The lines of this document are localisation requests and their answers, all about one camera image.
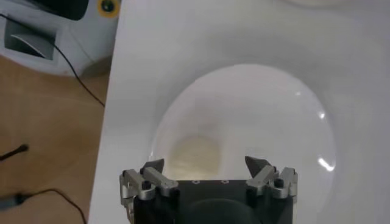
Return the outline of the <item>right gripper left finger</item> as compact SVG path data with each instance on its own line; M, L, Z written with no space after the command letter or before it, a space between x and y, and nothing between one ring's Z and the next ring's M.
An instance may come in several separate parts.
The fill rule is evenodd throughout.
M123 170L119 176L120 203L128 213L133 211L135 198L141 201L153 200L157 194L166 198L176 197L179 183L162 174L164 159L147 162L139 172Z

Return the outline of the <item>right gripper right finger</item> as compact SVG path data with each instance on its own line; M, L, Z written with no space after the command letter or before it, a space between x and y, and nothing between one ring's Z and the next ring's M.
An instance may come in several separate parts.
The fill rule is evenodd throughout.
M297 202L298 173L294 168L285 167L281 172L265 159L245 156L251 179L246 181L248 189L256 196L270 195L274 199L292 198Z

